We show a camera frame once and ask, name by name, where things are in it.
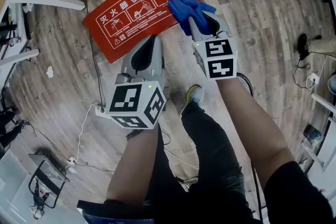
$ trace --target fire extinguisher instruction sign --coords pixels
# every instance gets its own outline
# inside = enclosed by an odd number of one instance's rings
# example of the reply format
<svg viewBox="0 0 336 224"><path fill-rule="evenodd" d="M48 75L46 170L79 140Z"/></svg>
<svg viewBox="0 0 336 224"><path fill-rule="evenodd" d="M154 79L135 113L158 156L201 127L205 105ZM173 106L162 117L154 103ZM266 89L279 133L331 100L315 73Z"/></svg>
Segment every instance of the fire extinguisher instruction sign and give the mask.
<svg viewBox="0 0 336 224"><path fill-rule="evenodd" d="M113 62L146 36L177 23L168 1L107 0L85 18L85 23L106 58Z"/></svg>

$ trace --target human arm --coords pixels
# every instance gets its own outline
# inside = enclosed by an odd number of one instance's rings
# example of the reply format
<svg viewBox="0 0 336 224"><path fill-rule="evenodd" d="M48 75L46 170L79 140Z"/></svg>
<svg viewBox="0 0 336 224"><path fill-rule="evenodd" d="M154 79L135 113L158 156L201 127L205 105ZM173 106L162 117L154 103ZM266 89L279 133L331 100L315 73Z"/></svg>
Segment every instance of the human arm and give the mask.
<svg viewBox="0 0 336 224"><path fill-rule="evenodd" d="M217 84L264 189L270 176L294 157L279 127L238 79L217 80Z"/></svg>
<svg viewBox="0 0 336 224"><path fill-rule="evenodd" d="M115 169L107 200L141 206L151 180L158 139L158 125L131 138Z"/></svg>

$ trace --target white cube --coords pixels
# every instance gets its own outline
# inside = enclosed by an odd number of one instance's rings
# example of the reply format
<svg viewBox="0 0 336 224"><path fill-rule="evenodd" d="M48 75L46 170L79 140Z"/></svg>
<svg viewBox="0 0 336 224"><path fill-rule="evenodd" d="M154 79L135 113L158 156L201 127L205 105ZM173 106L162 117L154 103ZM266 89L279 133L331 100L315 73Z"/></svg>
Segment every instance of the white cube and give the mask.
<svg viewBox="0 0 336 224"><path fill-rule="evenodd" d="M197 63L208 79L231 79L237 76L235 38L194 42Z"/></svg>
<svg viewBox="0 0 336 224"><path fill-rule="evenodd" d="M105 115L122 128L153 129L166 98L157 81L116 84Z"/></svg>

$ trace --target person's left arm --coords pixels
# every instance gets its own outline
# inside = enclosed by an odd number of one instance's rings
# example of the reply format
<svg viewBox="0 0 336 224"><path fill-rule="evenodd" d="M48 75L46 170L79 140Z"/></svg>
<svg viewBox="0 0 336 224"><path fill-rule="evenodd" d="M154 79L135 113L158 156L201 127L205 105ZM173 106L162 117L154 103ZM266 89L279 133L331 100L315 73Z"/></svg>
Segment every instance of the person's left arm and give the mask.
<svg viewBox="0 0 336 224"><path fill-rule="evenodd" d="M111 178L107 200L143 205L154 167L157 126L130 138Z"/></svg>

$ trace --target shoe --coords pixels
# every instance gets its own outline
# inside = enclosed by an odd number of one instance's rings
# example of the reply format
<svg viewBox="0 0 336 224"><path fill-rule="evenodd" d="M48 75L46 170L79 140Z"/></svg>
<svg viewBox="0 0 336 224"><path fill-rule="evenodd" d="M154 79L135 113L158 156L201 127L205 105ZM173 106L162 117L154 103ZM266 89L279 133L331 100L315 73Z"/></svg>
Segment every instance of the shoe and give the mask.
<svg viewBox="0 0 336 224"><path fill-rule="evenodd" d="M306 45L307 45L307 35L302 34L299 37L298 44L297 44L297 49L300 55L300 60L304 60L304 58L309 55L309 51L307 50Z"/></svg>
<svg viewBox="0 0 336 224"><path fill-rule="evenodd" d="M189 88L188 92L187 92L187 96L186 96L186 102L185 102L185 106L183 107L181 113L180 113L180 117L182 117L182 113L185 110L185 108L187 107L187 105L190 102L195 102L198 105L201 105L204 99L204 90L200 85L193 85Z"/></svg>

